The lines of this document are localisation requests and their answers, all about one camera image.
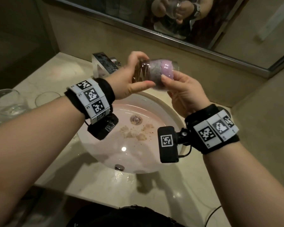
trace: beige wall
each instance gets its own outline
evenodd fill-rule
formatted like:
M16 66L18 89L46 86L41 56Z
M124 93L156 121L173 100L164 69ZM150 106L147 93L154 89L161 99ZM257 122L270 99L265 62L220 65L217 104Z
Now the beige wall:
M179 63L180 70L201 82L209 98L232 107L266 79L197 56L169 45L133 34L87 16L47 6L60 51L91 61L91 54L104 52L122 64L133 50L150 58L167 58Z
M283 3L284 0L249 0L215 51L269 68L284 56L284 20L263 42L257 39L257 33Z
M284 185L284 70L232 113L243 144Z

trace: countertop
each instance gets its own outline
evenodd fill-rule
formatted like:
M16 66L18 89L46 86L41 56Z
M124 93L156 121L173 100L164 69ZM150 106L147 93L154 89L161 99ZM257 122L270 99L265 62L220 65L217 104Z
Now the countertop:
M34 108L39 94L54 91L63 95L66 87L92 75L91 62L59 53L15 89ZM147 92L171 106L165 92ZM98 162L83 148L77 135L35 185L111 207L147 206L185 226L204 226L209 214L220 205L197 150L158 172L135 175ZM211 217L211 226L230 226L222 209Z

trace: black cable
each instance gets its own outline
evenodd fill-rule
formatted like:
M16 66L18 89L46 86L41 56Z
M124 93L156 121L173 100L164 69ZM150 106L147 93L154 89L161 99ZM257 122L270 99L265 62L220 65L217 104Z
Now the black cable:
M222 207L222 206L219 206L218 208L216 208L216 209L209 215L209 217L207 218L207 221L206 221L204 227L207 226L207 223L208 223L208 221L209 221L209 218L210 218L218 209L220 209L221 207Z
M191 153L191 146L190 146L189 152L188 152L186 155L179 155L179 158L184 158L184 157L186 157L187 155L189 155L190 153Z

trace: mirror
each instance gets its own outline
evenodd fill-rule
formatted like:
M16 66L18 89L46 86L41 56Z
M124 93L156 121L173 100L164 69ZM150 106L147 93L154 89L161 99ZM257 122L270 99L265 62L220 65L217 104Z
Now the mirror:
M284 0L67 0L269 68L284 56Z

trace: sink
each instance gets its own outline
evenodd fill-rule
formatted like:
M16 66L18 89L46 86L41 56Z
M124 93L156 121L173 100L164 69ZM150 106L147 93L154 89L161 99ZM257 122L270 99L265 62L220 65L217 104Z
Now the sink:
M160 161L157 129L173 126L179 132L184 124L178 114L146 92L116 100L113 108L119 123L104 140L88 133L86 124L80 128L84 148L107 167L127 173L151 173L170 165ZM178 153L184 148L179 145Z

